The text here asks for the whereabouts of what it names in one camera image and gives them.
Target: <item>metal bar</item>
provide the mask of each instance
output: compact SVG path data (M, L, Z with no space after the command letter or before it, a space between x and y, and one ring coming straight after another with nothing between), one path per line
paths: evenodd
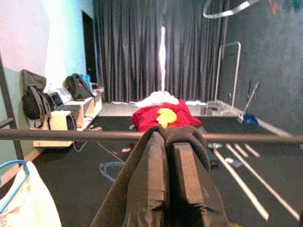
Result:
M220 12L220 13L207 14L208 7L209 7L210 3L212 2L212 0L207 0L207 2L204 5L204 8L203 8L203 16L207 19L217 19L217 18L222 18L222 17L228 17L228 16L241 12L242 10L246 9L248 6L251 6L252 4L255 4L258 1L260 1L260 0L247 0L243 3L241 3L240 5L236 6L233 9L230 9L230 10L227 10L224 12Z
M241 44L240 44L239 41L237 41L236 43L238 44L238 54L237 54L237 65L236 65L236 72L235 72L235 81L234 81L234 84L233 84L232 110L233 110L233 107L235 105L236 88L237 88L237 81L238 81L240 54L241 54Z
M5 105L6 115L8 118L13 119L13 121L9 124L9 126L11 129L16 129L17 128L16 119L15 119L13 107L11 105L11 100L9 97L9 89L4 75L4 67L2 65L1 54L0 54L0 87L2 91L2 97ZM19 160L24 159L20 141L14 140L14 147L15 147L17 159Z
M218 67L217 67L217 79L216 79L216 90L214 92L214 101L217 101L218 96L218 87L219 87L219 74L220 74L220 65L221 65L221 55L222 55L222 45L219 48L219 58L218 58Z
M4 128L5 126L7 126L8 124L11 124L14 121L14 119L12 118L8 118L2 122L0 122L0 129Z
M233 83L233 92L232 92L232 110L234 108L235 97L236 97L236 89L237 89L237 82L238 82L238 73L239 73L239 64L240 64L240 56L241 56L241 43L239 41L231 42L224 45L224 48L228 46L238 45L238 53L237 53L237 62L236 62L236 71L235 71L235 80ZM221 67L221 57L222 57L223 45L219 48L219 59L218 59L218 67L217 67L217 79L216 79L216 88L215 88L215 95L214 101L217 102L218 97L218 89L219 89L219 74L220 74L220 67Z
M142 132L125 131L53 131L0 129L0 140L60 140L88 142L137 142ZM292 143L303 144L303 136L275 136L260 134L203 134L207 142L216 143Z

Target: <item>blue hanger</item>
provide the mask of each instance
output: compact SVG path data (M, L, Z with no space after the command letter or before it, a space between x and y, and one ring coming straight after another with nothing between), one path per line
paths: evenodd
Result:
M24 167L24 172L25 172L25 178L24 180L21 182L21 184L14 190L14 192L10 195L9 199L3 204L3 206L0 209L0 214L4 211L4 209L7 207L7 205L10 203L10 201L13 199L13 197L16 195L16 193L18 192L18 190L20 189L20 187L22 186L22 184L24 183L24 181L28 178L29 176L29 171L27 168L27 162L24 160L11 160L5 163L2 163L0 165L0 169L2 169L5 166L11 165L11 164L15 164L15 163L21 163L23 164Z

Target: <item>floor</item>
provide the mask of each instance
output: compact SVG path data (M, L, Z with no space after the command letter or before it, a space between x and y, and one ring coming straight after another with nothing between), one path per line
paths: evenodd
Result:
M103 104L100 117L93 122L104 131L129 131L130 115L137 109L131 105ZM199 116L200 107L190 107L193 115L198 116L208 133L261 133L270 132L258 126L243 126L236 117ZM102 144L107 150L116 152L122 159L127 154L121 149L130 144ZM254 156L244 145L240 146L248 153L245 157L250 166L298 213L303 211L303 151L298 146L272 144L250 144L260 154ZM237 158L223 144L219 149L224 157ZM41 178L50 190L57 206L63 227L88 227L99 209L112 183L99 173L99 164L116 161L115 157L96 143L88 143L82 152L72 147L67 149L48 149L35 159ZM251 172L241 165L233 168L247 184L257 199L269 213L265 221L257 212L247 195L236 183L223 165L211 170L228 218L242 226L298 226L298 221L281 205ZM119 168L110 174L116 177Z

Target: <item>red sweater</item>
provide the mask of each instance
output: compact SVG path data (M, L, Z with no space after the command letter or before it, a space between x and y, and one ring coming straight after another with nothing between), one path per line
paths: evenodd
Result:
M180 100L178 105L164 103L158 106L148 106L137 110L132 116L132 122L138 131L146 131L150 127L159 125L156 120L159 114L157 111L161 108L169 108L177 115L177 120L169 123L168 126L183 127L192 125L195 127L201 126L201 122L190 114L184 100Z

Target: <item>white shelf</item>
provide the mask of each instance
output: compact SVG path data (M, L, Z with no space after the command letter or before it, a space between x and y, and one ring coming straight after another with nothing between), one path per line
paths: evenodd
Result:
M94 115L92 116L93 119L95 119L99 112L102 110L102 107L99 107L99 108L95 108L94 109ZM83 127L81 128L77 128L77 131L84 131L85 129L87 129L87 127L90 125L90 123L92 123L93 120L88 120L86 121L85 118L84 118L84 125Z
M68 130L66 117L68 115L73 116L77 120L77 125L81 126L77 128L77 131L84 131L89 124L98 116L102 109L101 93L95 92L94 97L87 98L83 101L69 101L66 105L81 105L78 111L52 111L52 117L50 119L51 130ZM35 121L29 120L30 129L32 130L49 130L48 122L45 120L41 129L34 127ZM72 141L40 141L34 140L34 147L69 147Z

